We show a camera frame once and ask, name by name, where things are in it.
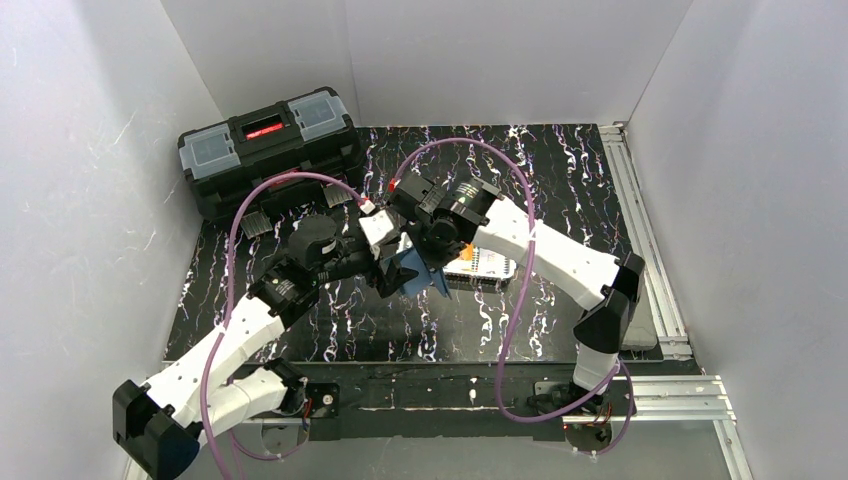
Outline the blue leather card holder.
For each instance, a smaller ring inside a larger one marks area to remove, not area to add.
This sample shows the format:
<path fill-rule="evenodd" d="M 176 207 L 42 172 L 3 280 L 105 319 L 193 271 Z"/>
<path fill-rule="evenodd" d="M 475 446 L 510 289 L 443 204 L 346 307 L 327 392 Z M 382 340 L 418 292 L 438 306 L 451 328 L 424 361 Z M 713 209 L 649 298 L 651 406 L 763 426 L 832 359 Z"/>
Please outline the blue leather card holder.
<path fill-rule="evenodd" d="M 430 268 L 412 244 L 402 246 L 396 258 L 400 266 L 411 270 L 415 276 L 404 281 L 398 289 L 400 295 L 415 296 L 421 291 L 433 287 L 445 298 L 451 298 L 450 289 L 442 268 Z"/>

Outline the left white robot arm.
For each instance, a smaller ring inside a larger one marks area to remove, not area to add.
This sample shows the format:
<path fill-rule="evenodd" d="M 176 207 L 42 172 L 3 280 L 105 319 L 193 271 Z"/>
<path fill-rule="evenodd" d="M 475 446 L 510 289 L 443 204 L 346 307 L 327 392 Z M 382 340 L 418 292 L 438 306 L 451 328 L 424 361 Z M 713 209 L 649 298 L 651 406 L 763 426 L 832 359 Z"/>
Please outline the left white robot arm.
<path fill-rule="evenodd" d="M 175 479 L 203 446 L 247 419 L 266 412 L 308 417 L 308 380 L 288 362 L 272 360 L 240 380 L 233 374 L 311 312 L 323 285 L 360 275 L 387 295 L 414 278 L 415 271 L 387 257 L 399 239 L 385 210 L 358 218 L 345 234 L 329 216 L 301 220 L 246 294 L 227 307 L 227 323 L 142 384 L 127 380 L 115 390 L 116 443 L 150 478 Z"/>

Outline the white plastic basket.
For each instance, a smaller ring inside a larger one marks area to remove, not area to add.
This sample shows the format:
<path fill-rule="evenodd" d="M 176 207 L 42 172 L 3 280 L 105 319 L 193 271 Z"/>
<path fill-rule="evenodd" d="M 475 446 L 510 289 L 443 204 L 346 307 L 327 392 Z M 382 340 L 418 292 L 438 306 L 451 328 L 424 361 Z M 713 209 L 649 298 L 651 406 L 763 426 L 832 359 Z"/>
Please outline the white plastic basket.
<path fill-rule="evenodd" d="M 444 274 L 456 287 L 506 288 L 515 277 L 517 264 L 506 256 L 468 244 L 456 259 L 444 268 Z"/>

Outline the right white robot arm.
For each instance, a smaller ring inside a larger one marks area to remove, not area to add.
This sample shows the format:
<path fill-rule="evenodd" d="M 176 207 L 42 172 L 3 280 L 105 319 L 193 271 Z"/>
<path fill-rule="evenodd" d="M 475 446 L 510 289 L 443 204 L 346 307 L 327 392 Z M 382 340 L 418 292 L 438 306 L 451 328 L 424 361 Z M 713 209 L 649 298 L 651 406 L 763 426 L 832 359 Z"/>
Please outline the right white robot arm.
<path fill-rule="evenodd" d="M 619 353 L 644 285 L 645 261 L 600 252 L 550 228 L 478 177 L 446 189 L 409 172 L 393 182 L 388 206 L 404 220 L 411 245 L 406 257 L 416 273 L 441 284 L 446 265 L 467 246 L 492 251 L 538 274 L 568 294 L 582 309 L 573 329 L 578 355 L 552 412 L 534 421 L 576 412 L 596 413 L 612 377 L 621 371 Z"/>

